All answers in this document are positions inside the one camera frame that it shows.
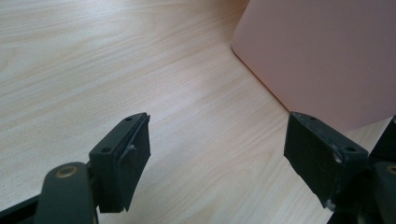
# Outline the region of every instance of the tabletop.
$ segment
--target tabletop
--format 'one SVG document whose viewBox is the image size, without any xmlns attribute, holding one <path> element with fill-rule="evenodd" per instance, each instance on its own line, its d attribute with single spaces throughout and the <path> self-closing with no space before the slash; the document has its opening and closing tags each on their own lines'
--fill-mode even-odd
<svg viewBox="0 0 396 224">
<path fill-rule="evenodd" d="M 247 0 L 0 2 L 0 210 L 151 115 L 129 212 L 101 223 L 326 223 L 283 157 L 288 110 L 233 54 Z M 388 121 L 345 133 L 371 150 Z"/>
</svg>

